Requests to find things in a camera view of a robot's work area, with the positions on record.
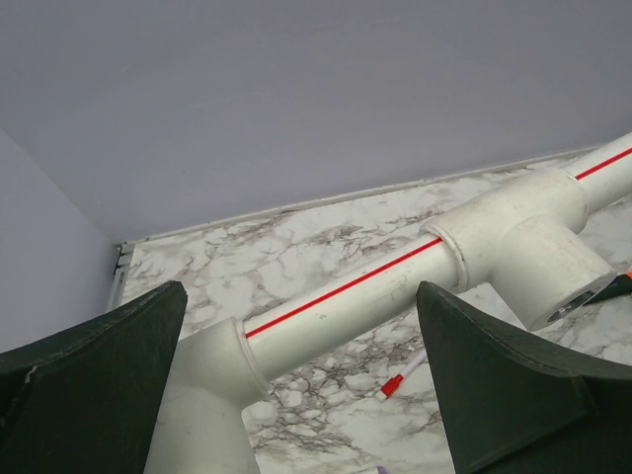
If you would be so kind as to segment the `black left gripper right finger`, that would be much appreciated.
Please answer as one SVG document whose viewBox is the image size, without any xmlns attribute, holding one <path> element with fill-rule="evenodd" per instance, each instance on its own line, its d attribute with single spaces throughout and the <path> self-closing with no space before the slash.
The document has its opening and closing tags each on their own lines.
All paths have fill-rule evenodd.
<svg viewBox="0 0 632 474">
<path fill-rule="evenodd" d="M 458 473 L 628 473 L 631 368 L 423 281 L 418 318 Z"/>
</svg>

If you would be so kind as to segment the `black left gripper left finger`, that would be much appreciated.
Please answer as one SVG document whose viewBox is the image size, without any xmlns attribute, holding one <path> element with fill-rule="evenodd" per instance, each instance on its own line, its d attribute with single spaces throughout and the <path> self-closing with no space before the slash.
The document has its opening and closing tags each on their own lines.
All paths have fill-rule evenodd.
<svg viewBox="0 0 632 474">
<path fill-rule="evenodd" d="M 168 281 L 3 353 L 2 472 L 143 472 L 187 302 Z"/>
</svg>

